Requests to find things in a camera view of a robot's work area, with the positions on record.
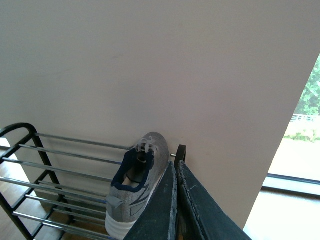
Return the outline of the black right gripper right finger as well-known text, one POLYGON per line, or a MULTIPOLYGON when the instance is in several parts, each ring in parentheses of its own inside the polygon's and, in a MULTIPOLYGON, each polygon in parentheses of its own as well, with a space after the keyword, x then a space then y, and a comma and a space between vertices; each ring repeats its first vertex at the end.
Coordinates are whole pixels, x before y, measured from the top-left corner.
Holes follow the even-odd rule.
POLYGON ((179 213, 185 240, 249 240, 250 237, 219 207, 188 166, 177 170, 179 213))

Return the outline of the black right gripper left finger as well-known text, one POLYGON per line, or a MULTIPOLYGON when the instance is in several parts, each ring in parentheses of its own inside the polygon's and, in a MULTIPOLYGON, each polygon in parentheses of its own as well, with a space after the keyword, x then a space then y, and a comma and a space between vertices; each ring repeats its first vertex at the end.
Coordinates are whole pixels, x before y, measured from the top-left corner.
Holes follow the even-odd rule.
POLYGON ((145 210, 126 240, 174 240, 177 231, 177 174, 170 161, 145 210))

